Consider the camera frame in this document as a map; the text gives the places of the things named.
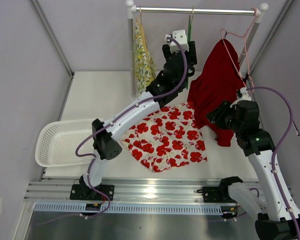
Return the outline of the lemon print skirt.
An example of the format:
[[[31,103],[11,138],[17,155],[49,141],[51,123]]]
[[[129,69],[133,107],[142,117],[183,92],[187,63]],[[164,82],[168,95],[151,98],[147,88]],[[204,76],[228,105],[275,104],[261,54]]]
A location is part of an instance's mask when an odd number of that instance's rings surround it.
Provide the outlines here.
[[[149,51],[149,60],[142,48],[139,26],[135,19],[133,30],[133,54],[134,54],[134,75],[136,80],[136,93],[140,95],[147,86],[156,78],[156,64]]]

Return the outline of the green clothes hanger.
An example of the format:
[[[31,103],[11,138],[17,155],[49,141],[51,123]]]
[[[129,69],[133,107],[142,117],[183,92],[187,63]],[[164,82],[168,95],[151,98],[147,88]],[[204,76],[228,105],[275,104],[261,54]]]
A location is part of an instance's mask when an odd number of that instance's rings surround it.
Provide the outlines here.
[[[193,23],[193,18],[194,18],[194,8],[192,8],[191,10],[191,14],[188,17],[188,29],[187,29],[187,40],[189,43],[189,49],[191,49],[191,38],[192,38],[192,23]],[[186,78],[186,89],[189,89],[189,78],[191,77],[191,74],[193,73],[193,70],[190,69],[190,71],[188,71],[188,75]]]

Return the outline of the red poppy print cloth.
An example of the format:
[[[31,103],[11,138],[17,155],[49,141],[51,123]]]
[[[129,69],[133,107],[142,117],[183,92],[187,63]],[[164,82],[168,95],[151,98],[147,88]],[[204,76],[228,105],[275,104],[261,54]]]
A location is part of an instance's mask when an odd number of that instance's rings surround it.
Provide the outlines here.
[[[191,102],[164,106],[121,137],[132,157],[154,173],[207,162],[203,134]]]

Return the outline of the yellow clothes hanger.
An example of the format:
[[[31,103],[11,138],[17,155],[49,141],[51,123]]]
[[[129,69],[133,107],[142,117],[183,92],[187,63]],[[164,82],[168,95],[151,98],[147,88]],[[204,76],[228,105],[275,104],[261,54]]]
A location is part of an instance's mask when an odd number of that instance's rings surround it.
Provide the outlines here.
[[[144,32],[144,28],[143,28],[143,23],[142,23],[142,11],[139,10],[139,16],[136,17],[136,23],[138,25],[138,29],[139,29],[139,34],[140,34],[140,38],[141,38],[141,46],[142,49],[145,53],[145,56],[147,58],[147,60],[149,60],[149,50],[147,47],[147,41],[146,41],[146,36],[145,36],[145,32]]]

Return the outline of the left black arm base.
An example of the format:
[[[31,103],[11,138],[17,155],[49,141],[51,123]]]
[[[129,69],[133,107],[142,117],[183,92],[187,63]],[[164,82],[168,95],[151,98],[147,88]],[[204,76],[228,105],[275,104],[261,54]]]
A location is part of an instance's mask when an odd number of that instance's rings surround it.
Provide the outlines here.
[[[105,194],[111,201],[114,198],[115,186],[108,184],[101,184],[96,188],[99,192]],[[85,185],[84,181],[78,181],[74,183],[71,187],[70,200],[78,200],[78,201],[101,201],[106,200],[106,198],[97,193],[95,190],[91,189],[87,185]]]

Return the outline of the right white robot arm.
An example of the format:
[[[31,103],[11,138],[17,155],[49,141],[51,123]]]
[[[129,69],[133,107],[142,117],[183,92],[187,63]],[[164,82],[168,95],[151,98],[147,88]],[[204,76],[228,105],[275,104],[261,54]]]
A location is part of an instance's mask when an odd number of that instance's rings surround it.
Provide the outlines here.
[[[220,180],[218,196],[236,201],[254,220],[261,240],[299,240],[300,209],[281,173],[271,135],[260,128],[259,106],[251,100],[223,101],[208,113],[208,120],[231,130],[238,146],[252,165],[262,188],[264,201],[254,195],[237,176]]]

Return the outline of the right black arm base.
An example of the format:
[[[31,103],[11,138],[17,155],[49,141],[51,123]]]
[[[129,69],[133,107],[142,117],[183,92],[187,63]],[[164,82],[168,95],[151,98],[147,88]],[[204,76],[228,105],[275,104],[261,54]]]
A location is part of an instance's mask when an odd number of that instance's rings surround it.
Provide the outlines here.
[[[228,187],[235,183],[244,181],[238,176],[222,178],[218,186],[203,186],[196,192],[201,194],[205,203],[236,203],[228,191]]]

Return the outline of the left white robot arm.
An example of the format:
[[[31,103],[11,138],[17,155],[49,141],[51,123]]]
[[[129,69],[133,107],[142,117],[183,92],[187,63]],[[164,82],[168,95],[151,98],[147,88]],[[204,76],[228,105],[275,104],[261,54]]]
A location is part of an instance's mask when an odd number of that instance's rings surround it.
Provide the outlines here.
[[[93,140],[92,161],[79,179],[80,192],[87,200],[98,196],[106,162],[121,154],[118,141],[123,134],[147,115],[173,101],[186,88],[186,78],[194,75],[197,64],[195,42],[190,41],[189,49],[179,52],[172,52],[171,47],[171,44],[162,46],[166,60],[163,70],[134,102],[107,120],[97,118],[92,122],[92,135],[87,137],[87,140]]]

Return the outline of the pink clothes hanger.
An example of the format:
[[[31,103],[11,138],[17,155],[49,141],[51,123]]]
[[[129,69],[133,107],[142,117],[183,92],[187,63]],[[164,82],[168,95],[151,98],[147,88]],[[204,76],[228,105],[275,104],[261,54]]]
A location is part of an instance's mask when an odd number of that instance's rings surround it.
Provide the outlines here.
[[[254,86],[254,82],[253,82],[252,77],[250,75],[250,62],[249,62],[248,51],[249,51],[249,47],[252,43],[252,40],[253,40],[253,38],[256,34],[256,31],[257,31],[257,29],[259,27],[259,24],[261,22],[261,19],[262,19],[262,13],[257,8],[252,8],[251,11],[253,11],[253,20],[252,20],[251,24],[249,25],[249,27],[247,28],[247,30],[245,31],[245,33],[243,35],[239,35],[239,34],[236,34],[234,32],[227,31],[224,28],[222,28],[220,30],[220,34],[222,34],[224,32],[224,35],[223,35],[223,38],[222,38],[222,43],[224,44],[225,50],[228,53],[228,56],[229,56],[229,58],[232,62],[232,65],[234,66],[234,69],[235,69],[238,77],[240,78],[243,86],[246,87],[246,88],[247,88],[247,82],[250,83],[252,86]],[[235,61],[231,57],[230,51],[228,50],[228,47],[225,43],[225,39],[226,39],[227,35],[232,35],[232,36],[235,36],[239,39],[242,39],[243,47],[242,47],[242,51],[240,53],[240,56],[238,58],[239,67],[236,67]],[[240,72],[240,69],[241,69],[241,66],[242,66],[244,61],[246,61],[247,73],[246,73],[245,76],[242,76],[242,73]]]

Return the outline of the red skirt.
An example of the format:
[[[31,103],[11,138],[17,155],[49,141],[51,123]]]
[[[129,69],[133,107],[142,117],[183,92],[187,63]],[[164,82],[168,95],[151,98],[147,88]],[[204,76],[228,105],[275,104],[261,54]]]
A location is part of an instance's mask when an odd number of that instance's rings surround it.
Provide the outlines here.
[[[208,56],[201,75],[191,81],[187,101],[194,107],[194,122],[198,128],[208,126],[216,134],[221,147],[230,147],[234,133],[209,122],[206,114],[214,111],[223,101],[233,103],[237,90],[244,87],[238,75],[238,54],[224,39],[216,43]]]

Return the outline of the white metal clothes rack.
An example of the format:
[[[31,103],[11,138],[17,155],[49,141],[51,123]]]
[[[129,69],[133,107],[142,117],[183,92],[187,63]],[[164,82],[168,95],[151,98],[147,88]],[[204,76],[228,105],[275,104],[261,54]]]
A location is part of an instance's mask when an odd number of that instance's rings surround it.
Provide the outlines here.
[[[135,79],[135,66],[134,66],[134,14],[139,13],[178,13],[178,14],[191,14],[192,8],[179,8],[179,7],[142,7],[136,6],[134,1],[127,0],[125,2],[127,10],[127,23],[128,23],[128,49],[130,58],[130,81],[131,81],[131,96],[135,97],[137,95],[136,90],[136,79]],[[262,3],[259,8],[257,8],[262,13],[262,19],[269,9],[267,3]],[[194,15],[236,15],[236,16],[254,16],[251,10],[233,10],[233,9],[201,9],[194,8]]]

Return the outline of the white perforated plastic basket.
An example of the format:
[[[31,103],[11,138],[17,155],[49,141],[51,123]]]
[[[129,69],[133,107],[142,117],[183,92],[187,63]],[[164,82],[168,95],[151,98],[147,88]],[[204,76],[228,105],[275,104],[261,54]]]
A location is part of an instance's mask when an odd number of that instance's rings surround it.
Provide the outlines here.
[[[92,118],[56,121],[40,132],[35,160],[42,167],[66,167],[91,162],[91,156],[78,157],[75,151],[92,134]]]

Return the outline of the aluminium mounting rail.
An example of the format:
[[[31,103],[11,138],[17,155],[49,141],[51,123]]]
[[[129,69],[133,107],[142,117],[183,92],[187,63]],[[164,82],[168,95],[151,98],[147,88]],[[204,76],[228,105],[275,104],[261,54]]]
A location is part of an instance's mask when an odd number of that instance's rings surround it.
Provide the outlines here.
[[[24,200],[65,201],[70,198],[72,185],[79,181],[70,178],[44,178],[28,184]],[[220,180],[168,180],[168,179],[111,179],[103,180],[105,185],[114,186],[114,201],[150,200],[197,200],[197,190],[202,187],[216,187]]]

